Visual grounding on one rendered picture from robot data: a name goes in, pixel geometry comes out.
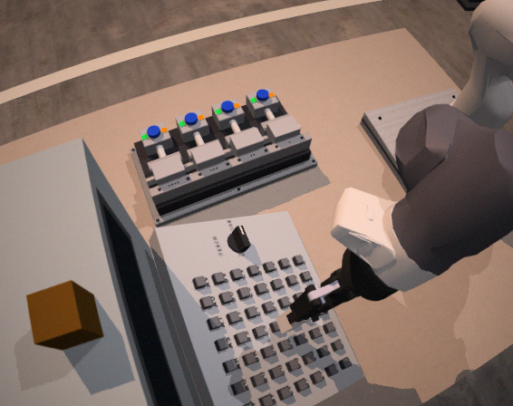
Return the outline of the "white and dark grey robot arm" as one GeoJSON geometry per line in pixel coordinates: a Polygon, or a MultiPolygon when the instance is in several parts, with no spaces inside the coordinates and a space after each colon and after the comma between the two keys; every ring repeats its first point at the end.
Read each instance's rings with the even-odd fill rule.
{"type": "Polygon", "coordinates": [[[334,206],[332,237],[402,292],[513,230],[513,133],[501,130],[513,116],[513,0],[481,2],[468,32],[458,98],[415,113],[396,138],[405,198],[346,188],[334,206]]]}

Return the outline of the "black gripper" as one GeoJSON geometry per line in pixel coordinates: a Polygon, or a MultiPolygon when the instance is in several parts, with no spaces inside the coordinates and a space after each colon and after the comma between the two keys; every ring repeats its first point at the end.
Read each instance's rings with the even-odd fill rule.
{"type": "Polygon", "coordinates": [[[355,297],[381,301],[399,291],[381,281],[370,265],[348,248],[344,251],[342,268],[333,271],[329,279],[324,280],[320,286],[308,285],[290,305],[290,309],[276,318],[281,334],[290,332],[311,319],[316,322],[320,320],[318,314],[327,313],[355,297]]]}

